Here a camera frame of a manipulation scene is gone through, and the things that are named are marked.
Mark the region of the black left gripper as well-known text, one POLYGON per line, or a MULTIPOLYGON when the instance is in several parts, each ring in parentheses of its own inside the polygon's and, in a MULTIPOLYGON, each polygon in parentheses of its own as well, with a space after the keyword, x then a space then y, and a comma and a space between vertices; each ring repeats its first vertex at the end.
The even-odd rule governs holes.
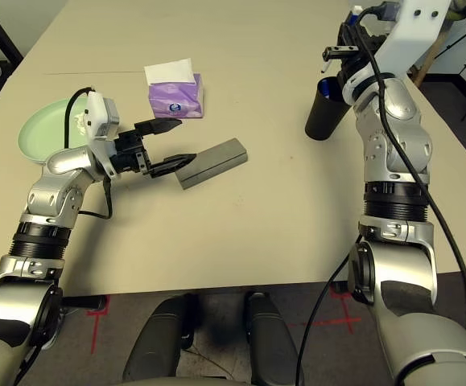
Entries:
POLYGON ((113 168, 118 174, 133 171, 143 175, 150 174, 156 179, 185 167, 196 158, 196 154, 177 154, 151 164, 142 142, 143 135, 167 133, 181 124, 180 119, 161 117, 137 122, 134 124, 135 130, 121 132, 114 140, 116 154, 109 158, 113 168))

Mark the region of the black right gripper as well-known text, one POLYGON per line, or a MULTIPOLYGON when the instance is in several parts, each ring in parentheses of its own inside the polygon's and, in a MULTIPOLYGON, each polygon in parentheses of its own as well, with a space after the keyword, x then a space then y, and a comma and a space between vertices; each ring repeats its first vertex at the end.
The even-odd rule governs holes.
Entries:
MULTIPOLYGON (((370 43, 384 43, 386 40, 385 33, 371 31, 368 27, 361 26, 361 32, 363 38, 370 43)), ((339 28, 336 44, 324 49, 323 60, 323 73, 328 70, 333 60, 339 60, 341 65, 336 77, 339 81, 347 81, 369 62, 369 57, 361 43, 357 42, 353 27, 343 22, 339 28)))

